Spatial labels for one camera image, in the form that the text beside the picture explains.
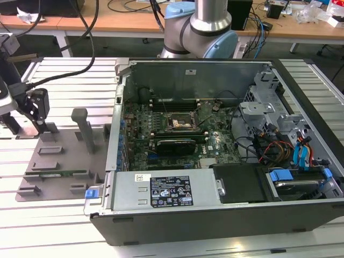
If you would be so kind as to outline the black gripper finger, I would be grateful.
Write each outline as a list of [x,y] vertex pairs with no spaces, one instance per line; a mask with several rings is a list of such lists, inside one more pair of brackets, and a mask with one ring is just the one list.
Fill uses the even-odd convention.
[[12,134],[18,134],[20,131],[20,125],[11,115],[11,113],[4,114],[4,123],[6,127],[12,132]]
[[38,133],[46,132],[45,119],[50,110],[48,91],[44,88],[31,90],[28,92],[27,101],[28,118]]

